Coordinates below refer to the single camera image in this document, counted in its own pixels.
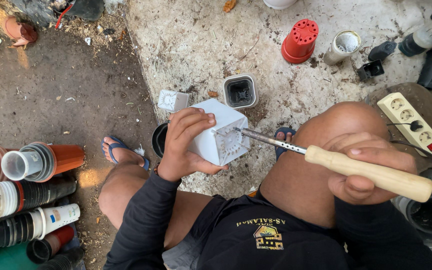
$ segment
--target metal shaft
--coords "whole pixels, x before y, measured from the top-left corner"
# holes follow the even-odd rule
[[[256,132],[247,128],[243,128],[243,129],[239,129],[237,127],[234,128],[235,130],[241,132],[244,136],[247,136],[249,138],[253,138],[255,140],[258,140],[260,142],[263,143],[267,143],[267,144],[271,144],[277,147],[281,147],[281,148],[285,148],[289,151],[293,151],[299,154],[306,154],[306,148],[301,147],[301,146],[297,146],[295,144],[291,144],[289,142],[283,141],[283,140],[278,140],[277,138],[268,136],[266,134],[260,133],[260,132]]]

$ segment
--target electrical socket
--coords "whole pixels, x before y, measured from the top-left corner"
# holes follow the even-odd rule
[[[389,94],[378,101],[378,106],[386,116],[395,124],[411,124],[416,121],[418,125],[423,126],[415,131],[407,124],[396,125],[404,137],[416,146],[432,153],[432,128],[421,117],[406,98],[399,92]],[[416,150],[421,156],[426,156],[420,150]]]

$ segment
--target person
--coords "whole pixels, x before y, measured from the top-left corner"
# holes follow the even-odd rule
[[[151,176],[141,156],[104,138],[106,157],[118,164],[101,189],[99,206],[119,229],[105,270],[166,269],[165,264],[178,270],[432,270],[431,250],[389,201],[396,194],[294,152],[281,154],[255,197],[226,200],[177,190],[184,176],[229,167],[187,150],[216,125],[214,114],[188,107],[169,119],[164,156]],[[414,158],[388,142],[381,116],[361,102],[337,103],[297,132],[276,137],[417,173]]]

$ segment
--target wooden handle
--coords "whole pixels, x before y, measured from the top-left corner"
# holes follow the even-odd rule
[[[406,198],[426,202],[432,193],[432,181],[418,175],[381,165],[354,160],[345,154],[330,152],[310,145],[304,159],[322,165],[342,175],[361,175],[374,182],[376,187]]]

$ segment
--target dirt ground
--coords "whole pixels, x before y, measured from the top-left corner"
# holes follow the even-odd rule
[[[141,144],[151,164],[158,162],[150,144],[157,123],[136,52],[128,35],[98,49],[53,29],[39,31],[26,50],[8,46],[9,40],[0,45],[0,145],[84,147],[85,163],[75,170],[78,189],[69,199],[81,208],[76,226],[86,268],[102,269],[116,229],[98,207],[113,167],[101,153],[101,139],[113,135],[133,149]]]

